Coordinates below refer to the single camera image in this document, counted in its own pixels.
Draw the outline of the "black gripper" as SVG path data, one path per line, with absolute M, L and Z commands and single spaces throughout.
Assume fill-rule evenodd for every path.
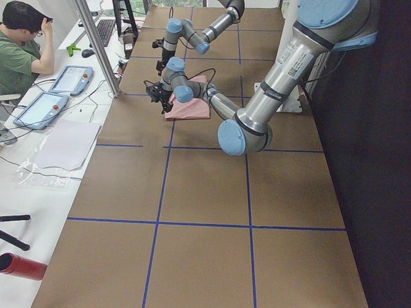
M 173 108 L 173 102 L 170 99 L 173 91 L 166 90 L 163 86 L 159 90 L 160 101 L 162 104 L 162 114 L 170 112 Z
M 166 68 L 166 65 L 169 59 L 170 59 L 169 57 L 166 57 L 166 58 L 163 58 L 162 60 L 157 61 L 156 70 L 159 76 L 162 75 L 162 71 Z

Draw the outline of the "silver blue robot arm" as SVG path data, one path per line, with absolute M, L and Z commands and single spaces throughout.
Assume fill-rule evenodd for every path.
M 221 35 L 231 25 L 239 23 L 245 11 L 243 0 L 220 1 L 226 9 L 213 23 L 201 32 L 197 32 L 190 19 L 169 18 L 165 36 L 153 41 L 152 47 L 162 49 L 162 59 L 157 61 L 156 70 L 162 75 L 169 60 L 175 56 L 180 39 L 186 42 L 199 54 L 203 55 L 210 48 L 210 43 Z
M 164 38 L 152 44 L 162 50 L 156 66 L 161 80 L 146 91 L 152 101 L 161 102 L 164 112 L 172 109 L 171 96 L 182 103 L 203 99 L 222 118 L 218 142 L 232 156 L 258 152 L 271 143 L 269 121 L 319 55 L 371 46 L 378 34 L 379 1 L 299 1 L 288 44 L 241 108 L 213 85 L 191 81 L 184 72 L 183 59 L 175 54 L 180 39 L 196 52 L 206 53 L 217 36 L 241 20 L 243 1 L 224 1 L 223 6 L 225 13 L 201 32 L 189 19 L 168 21 Z

